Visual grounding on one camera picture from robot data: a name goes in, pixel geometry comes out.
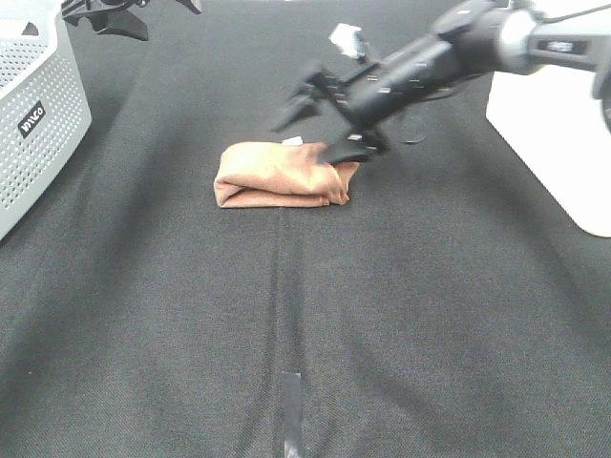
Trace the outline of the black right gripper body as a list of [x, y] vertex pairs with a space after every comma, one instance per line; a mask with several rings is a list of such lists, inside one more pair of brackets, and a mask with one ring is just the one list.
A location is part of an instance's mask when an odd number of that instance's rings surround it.
[[382, 59], [340, 77], [319, 61], [306, 65], [301, 86], [317, 88], [319, 101], [329, 101], [348, 123], [348, 130], [332, 144], [361, 143], [370, 154], [383, 154], [390, 148], [387, 136], [378, 127], [396, 111], [396, 90], [385, 80], [390, 69], [390, 61]]

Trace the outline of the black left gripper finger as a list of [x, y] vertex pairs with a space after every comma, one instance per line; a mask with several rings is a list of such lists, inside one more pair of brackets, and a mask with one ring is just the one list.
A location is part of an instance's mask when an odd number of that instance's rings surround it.
[[98, 34], [113, 34], [148, 40], [147, 26], [129, 11], [103, 12], [93, 20], [93, 29]]
[[61, 3], [62, 19], [67, 23], [77, 26], [78, 22], [85, 18], [91, 25], [95, 23], [92, 14], [95, 9], [93, 0], [65, 0]]

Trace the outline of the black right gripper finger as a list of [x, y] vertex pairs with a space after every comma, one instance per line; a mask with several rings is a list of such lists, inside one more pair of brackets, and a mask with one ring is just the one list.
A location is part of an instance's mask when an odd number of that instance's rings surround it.
[[292, 124], [320, 114], [319, 91], [313, 85], [303, 85], [276, 111], [270, 131], [279, 133]]
[[342, 141], [331, 144], [317, 156], [318, 163], [331, 165], [343, 162], [367, 162], [369, 161], [369, 150], [366, 146], [357, 142]]

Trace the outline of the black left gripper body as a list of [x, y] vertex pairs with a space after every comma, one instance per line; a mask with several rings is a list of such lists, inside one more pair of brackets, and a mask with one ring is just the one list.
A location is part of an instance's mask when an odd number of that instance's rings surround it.
[[[202, 13], [202, 3], [200, 0], [177, 0], [177, 2], [183, 5], [185, 8], [193, 12], [194, 14]], [[111, 10], [127, 10], [133, 6], [139, 8], [145, 8], [149, 4], [149, 1], [145, 0], [99, 0], [99, 1], [86, 1], [86, 9], [88, 11], [111, 11]]]

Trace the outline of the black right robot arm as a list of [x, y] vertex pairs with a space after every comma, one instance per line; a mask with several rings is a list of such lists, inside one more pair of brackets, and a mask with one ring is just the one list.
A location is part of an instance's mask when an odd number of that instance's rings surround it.
[[610, 30], [580, 12], [546, 17], [527, 1], [501, 8], [463, 1], [438, 17], [423, 36], [380, 57], [359, 28], [338, 24], [329, 40], [359, 64], [338, 76], [321, 62], [305, 67], [299, 86], [277, 112], [271, 130], [319, 114], [328, 101], [348, 130], [320, 153], [322, 163], [366, 162], [390, 145], [379, 124], [407, 107], [442, 98], [486, 73], [530, 75], [546, 65], [592, 72], [592, 97], [610, 117]]

